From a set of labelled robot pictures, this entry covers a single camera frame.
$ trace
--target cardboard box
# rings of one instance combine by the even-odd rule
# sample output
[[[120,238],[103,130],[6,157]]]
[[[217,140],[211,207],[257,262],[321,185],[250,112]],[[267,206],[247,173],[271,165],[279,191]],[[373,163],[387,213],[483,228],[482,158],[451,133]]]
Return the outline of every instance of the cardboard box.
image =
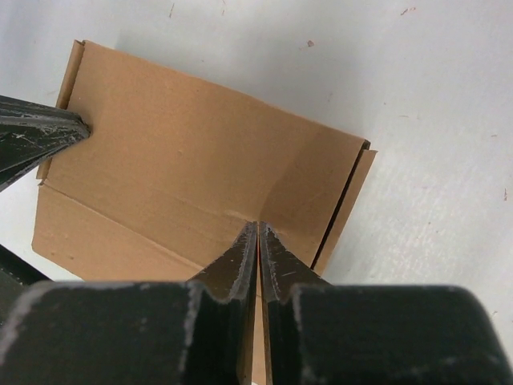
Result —
[[[58,107],[92,136],[38,170],[33,248],[86,280],[186,280],[256,220],[322,273],[375,155],[362,138],[91,42],[75,42]]]

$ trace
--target stain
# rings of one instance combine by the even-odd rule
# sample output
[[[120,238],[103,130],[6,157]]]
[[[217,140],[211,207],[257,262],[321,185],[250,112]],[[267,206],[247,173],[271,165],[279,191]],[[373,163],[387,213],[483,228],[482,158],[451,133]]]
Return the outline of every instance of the stain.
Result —
[[[412,6],[411,8],[406,8],[403,12],[401,12],[401,16],[404,16],[407,12],[413,12],[414,10],[417,10],[417,7]]]

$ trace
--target box side flap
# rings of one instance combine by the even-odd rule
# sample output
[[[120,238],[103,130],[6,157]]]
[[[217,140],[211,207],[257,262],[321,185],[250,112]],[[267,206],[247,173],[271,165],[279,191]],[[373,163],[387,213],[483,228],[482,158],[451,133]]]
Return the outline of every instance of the box side flap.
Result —
[[[68,109],[93,135],[45,183],[197,265],[253,220],[311,265],[364,142],[90,42]]]
[[[349,176],[345,190],[342,192],[341,205],[338,214],[334,218],[331,229],[328,229],[328,234],[325,238],[324,245],[319,250],[316,259],[312,265],[313,270],[317,274],[322,274],[328,265],[331,253],[337,245],[338,238],[340,237],[345,223],[347,222],[354,203],[362,189],[363,182],[367,177],[370,166],[376,156],[376,151],[362,149],[358,156],[354,169]]]
[[[200,267],[40,186],[32,247],[86,280],[183,281]]]
[[[79,73],[80,62],[82,61],[84,51],[84,43],[78,42],[75,40],[73,42],[73,47],[71,48],[70,58],[67,62],[66,72],[64,74],[63,82],[61,83],[61,89],[59,91],[59,96],[57,98],[56,107],[66,109],[67,105],[70,101],[71,92],[73,91],[73,86],[75,85],[76,75]],[[36,173],[36,178],[40,180],[45,180],[48,175],[48,170],[50,170],[51,158],[45,160],[38,167],[38,171]]]

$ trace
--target white table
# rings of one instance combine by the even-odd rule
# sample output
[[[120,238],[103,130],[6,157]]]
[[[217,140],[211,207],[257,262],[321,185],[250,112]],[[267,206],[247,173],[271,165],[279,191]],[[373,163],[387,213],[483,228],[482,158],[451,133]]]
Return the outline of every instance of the white table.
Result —
[[[465,286],[511,356],[511,12],[510,0],[3,0],[0,94],[54,104],[72,40],[90,39],[367,137],[380,152],[325,277]],[[0,243],[72,278],[31,251],[36,186],[31,173],[0,194]]]

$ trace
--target white surface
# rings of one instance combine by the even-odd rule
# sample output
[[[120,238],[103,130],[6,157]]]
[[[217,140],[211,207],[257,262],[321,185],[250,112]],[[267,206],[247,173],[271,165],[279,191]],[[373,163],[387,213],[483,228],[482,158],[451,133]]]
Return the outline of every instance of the white surface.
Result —
[[[0,93],[55,103],[72,40],[90,39],[367,137],[380,152],[325,277],[465,286],[511,356],[511,12],[510,0],[3,0]],[[30,251],[36,184],[0,194],[0,243],[69,277]]]

